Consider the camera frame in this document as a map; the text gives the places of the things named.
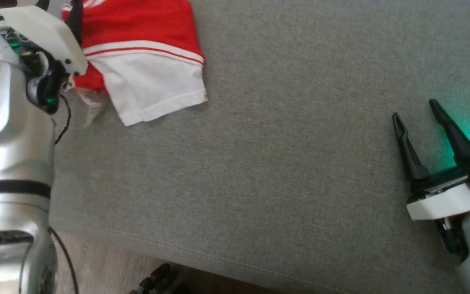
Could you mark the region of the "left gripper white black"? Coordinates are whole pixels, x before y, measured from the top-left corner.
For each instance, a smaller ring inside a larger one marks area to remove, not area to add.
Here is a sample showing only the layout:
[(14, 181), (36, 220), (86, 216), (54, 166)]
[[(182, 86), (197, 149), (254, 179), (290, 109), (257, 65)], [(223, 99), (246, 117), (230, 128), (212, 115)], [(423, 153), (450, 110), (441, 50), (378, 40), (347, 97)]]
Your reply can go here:
[(0, 8), (0, 28), (12, 28), (56, 60), (70, 60), (65, 64), (68, 73), (86, 73), (87, 61), (81, 48), (84, 0), (71, 0), (64, 22), (48, 13), (49, 7), (50, 0), (37, 0), (35, 6)]

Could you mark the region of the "red and white garment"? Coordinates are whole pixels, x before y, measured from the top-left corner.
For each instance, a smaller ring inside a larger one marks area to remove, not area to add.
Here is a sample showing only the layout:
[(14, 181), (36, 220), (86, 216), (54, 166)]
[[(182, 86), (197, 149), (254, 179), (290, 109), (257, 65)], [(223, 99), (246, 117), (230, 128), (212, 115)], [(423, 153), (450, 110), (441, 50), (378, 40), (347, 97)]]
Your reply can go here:
[(189, 0), (82, 2), (88, 68), (72, 81), (84, 102), (108, 95), (125, 126), (207, 102)]

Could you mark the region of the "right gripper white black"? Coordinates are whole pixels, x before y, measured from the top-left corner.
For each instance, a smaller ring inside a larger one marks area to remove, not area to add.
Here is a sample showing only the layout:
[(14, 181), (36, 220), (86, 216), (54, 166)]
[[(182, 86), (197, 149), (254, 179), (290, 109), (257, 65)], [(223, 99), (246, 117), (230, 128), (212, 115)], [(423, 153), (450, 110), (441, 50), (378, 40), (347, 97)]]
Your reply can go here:
[(409, 132), (395, 112), (393, 127), (411, 193), (406, 208), (414, 221), (435, 222), (446, 250), (465, 259), (469, 249), (462, 221), (470, 214), (470, 140), (436, 99), (430, 99), (429, 106), (444, 129), (457, 166), (430, 174), (420, 162)]

